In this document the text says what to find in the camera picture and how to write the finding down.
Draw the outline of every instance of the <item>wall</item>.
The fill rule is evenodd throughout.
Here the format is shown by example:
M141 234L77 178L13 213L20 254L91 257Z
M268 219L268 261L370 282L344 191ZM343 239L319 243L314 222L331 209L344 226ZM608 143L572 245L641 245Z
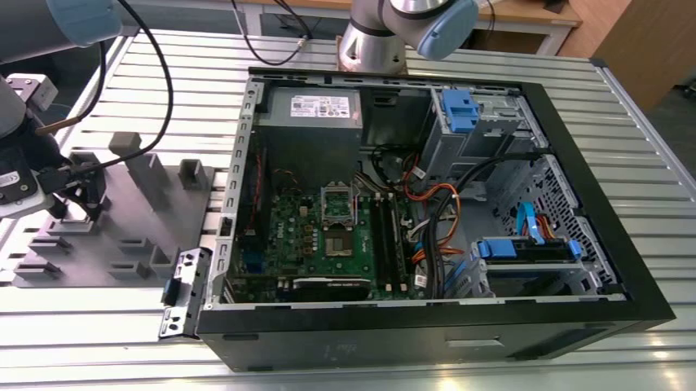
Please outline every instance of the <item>wall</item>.
M696 66L696 1L633 0L594 57L645 111Z

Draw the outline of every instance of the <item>white label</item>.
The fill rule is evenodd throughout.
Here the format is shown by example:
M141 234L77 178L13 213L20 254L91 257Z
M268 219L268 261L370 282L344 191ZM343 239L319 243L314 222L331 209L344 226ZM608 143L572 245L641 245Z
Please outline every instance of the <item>white label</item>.
M425 178L425 171L419 167L413 167L413 175L418 177L418 179Z
M415 275L415 280L413 281L413 285L417 287L425 288L427 287L427 277L423 275Z
M290 116L350 118L348 97L295 95L290 105Z
M577 26L577 22L569 20L551 20L551 24L561 24L563 26Z
M0 175L0 187L16 184L20 181L20 173L12 171L10 173Z

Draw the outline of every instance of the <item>slotted metal table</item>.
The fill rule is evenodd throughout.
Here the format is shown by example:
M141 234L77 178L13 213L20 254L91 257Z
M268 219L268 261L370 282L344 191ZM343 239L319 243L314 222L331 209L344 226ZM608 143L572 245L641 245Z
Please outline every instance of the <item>slotted metal table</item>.
M172 68L173 119L156 151L163 164L196 158L216 169L201 245L212 247L217 207L247 67L242 37L155 31ZM252 37L282 59L295 39ZM335 43L307 44L290 68L334 69ZM612 73L585 59L458 51L429 62L407 52L411 73L541 83L600 180L677 320L624 334L546 362L235 374L203 343L157 342L157 288L0 288L0 385L196 389L692 389L696 383L696 186ZM96 77L73 108L81 110ZM115 131L143 144L160 128L165 84L147 37L119 37L108 52L108 88L91 117L57 135L64 153L104 161ZM0 222L0 280L44 215Z

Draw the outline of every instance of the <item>green circuit board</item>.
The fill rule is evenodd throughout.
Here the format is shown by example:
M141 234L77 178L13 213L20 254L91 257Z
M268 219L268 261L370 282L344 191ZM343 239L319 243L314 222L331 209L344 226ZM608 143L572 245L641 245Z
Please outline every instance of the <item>green circuit board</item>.
M231 276L235 302L282 302L278 284L283 278L342 276L371 281L370 300L410 298L413 292L394 287L387 292L376 286L379 261L372 251L370 197L354 202L356 220L351 229L322 227L320 195L280 195L272 201L270 234L266 251L243 254L256 257L263 272L246 274L246 279ZM334 216L350 214L344 200L327 199Z

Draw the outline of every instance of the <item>blue plastic latch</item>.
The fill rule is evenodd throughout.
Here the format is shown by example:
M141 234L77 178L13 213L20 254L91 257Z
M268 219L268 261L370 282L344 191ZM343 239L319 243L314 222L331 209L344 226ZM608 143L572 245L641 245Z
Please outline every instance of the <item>blue plastic latch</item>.
M517 208L517 234L522 234L523 222L526 220L526 227L529 236L534 238L534 242L543 244L546 241L539 233L539 227L535 225L534 205L530 202L521 202Z
M490 248L489 248L489 244L482 241L482 242L478 242L477 243L477 246L478 246L478 254L481 255L481 258L487 258L490 257Z
M570 248L570 254L573 254L573 258L580 259L582 257L582 245L577 242L577 240L570 240L567 242L567 247Z
M478 103L470 97L469 91L443 90L442 105L453 133L473 132L478 122Z
M515 258L514 244L509 239L489 239L478 242L481 258Z

